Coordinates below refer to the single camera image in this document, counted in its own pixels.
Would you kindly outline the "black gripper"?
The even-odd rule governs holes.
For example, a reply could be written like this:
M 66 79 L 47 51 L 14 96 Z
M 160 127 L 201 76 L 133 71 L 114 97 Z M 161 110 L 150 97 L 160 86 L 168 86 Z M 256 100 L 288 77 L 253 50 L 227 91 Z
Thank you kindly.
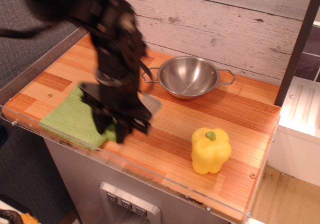
M 142 120 L 144 124 L 151 119 L 151 113 L 138 98 L 138 80 L 131 74 L 123 79 L 110 79 L 96 70 L 97 84 L 81 83 L 79 88 L 83 92 L 82 101 L 92 109 L 92 117 L 99 134 L 103 134 L 106 128 L 113 124 L 113 118 L 117 119 L 115 126 L 116 142 L 123 143 L 128 134 L 133 131 L 129 119 Z

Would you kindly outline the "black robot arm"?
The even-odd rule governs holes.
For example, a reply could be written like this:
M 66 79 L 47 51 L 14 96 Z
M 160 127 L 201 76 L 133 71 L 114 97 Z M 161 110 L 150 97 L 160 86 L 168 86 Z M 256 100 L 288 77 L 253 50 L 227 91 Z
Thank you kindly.
M 108 127 L 123 143 L 134 129 L 147 133 L 151 112 L 138 97 L 139 72 L 145 43 L 136 27 L 135 12 L 125 0 L 25 0 L 44 26 L 23 31 L 1 29 L 2 37 L 28 39 L 53 25 L 68 21 L 90 33 L 97 52 L 95 84 L 82 83 L 82 101 L 91 107 L 99 134 Z

